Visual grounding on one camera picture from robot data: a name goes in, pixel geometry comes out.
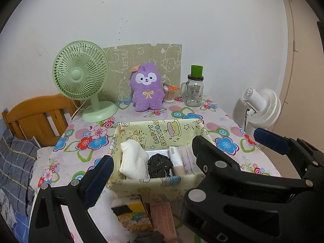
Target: white fan head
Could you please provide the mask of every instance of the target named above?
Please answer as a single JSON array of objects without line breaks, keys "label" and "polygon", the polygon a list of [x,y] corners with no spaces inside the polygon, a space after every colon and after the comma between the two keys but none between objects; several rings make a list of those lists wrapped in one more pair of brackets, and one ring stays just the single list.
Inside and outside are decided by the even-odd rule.
[{"label": "white fan head", "polygon": [[278,119],[281,102],[273,90],[262,89],[257,92],[248,88],[243,94],[243,99],[255,111],[249,119],[253,128],[268,128]]}]

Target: orange clip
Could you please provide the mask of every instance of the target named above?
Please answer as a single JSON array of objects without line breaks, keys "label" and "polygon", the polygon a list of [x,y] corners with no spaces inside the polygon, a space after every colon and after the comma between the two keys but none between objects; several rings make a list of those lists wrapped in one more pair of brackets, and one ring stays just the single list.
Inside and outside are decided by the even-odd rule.
[{"label": "orange clip", "polygon": [[168,85],[167,88],[168,88],[169,91],[180,90],[180,88],[175,87],[175,86],[171,86],[171,85]]}]

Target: cardboard backdrop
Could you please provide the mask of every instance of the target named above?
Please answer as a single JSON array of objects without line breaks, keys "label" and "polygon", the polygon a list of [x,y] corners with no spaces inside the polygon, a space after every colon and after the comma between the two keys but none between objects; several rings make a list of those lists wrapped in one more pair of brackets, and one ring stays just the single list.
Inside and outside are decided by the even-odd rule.
[{"label": "cardboard backdrop", "polygon": [[98,94],[99,100],[125,101],[132,99],[129,85],[135,65],[154,63],[162,76],[162,82],[180,86],[182,45],[173,44],[138,44],[110,47],[103,49],[108,59],[108,78]]}]

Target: jar handle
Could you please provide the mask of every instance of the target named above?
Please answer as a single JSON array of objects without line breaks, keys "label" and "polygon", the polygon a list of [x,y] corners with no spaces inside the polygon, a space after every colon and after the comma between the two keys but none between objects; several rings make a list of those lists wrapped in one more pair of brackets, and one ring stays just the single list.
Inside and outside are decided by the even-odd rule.
[{"label": "jar handle", "polygon": [[181,86],[180,86],[180,96],[182,98],[186,98],[187,88],[185,86],[187,86],[187,83],[186,82],[182,83]]}]

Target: folded towel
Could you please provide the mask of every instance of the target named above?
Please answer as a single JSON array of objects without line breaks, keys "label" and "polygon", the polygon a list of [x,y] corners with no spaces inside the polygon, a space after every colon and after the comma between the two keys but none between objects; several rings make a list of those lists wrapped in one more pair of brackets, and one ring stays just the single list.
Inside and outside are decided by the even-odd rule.
[{"label": "folded towel", "polygon": [[130,179],[149,179],[147,162],[149,155],[141,145],[132,139],[120,144],[123,159],[119,171]]}]

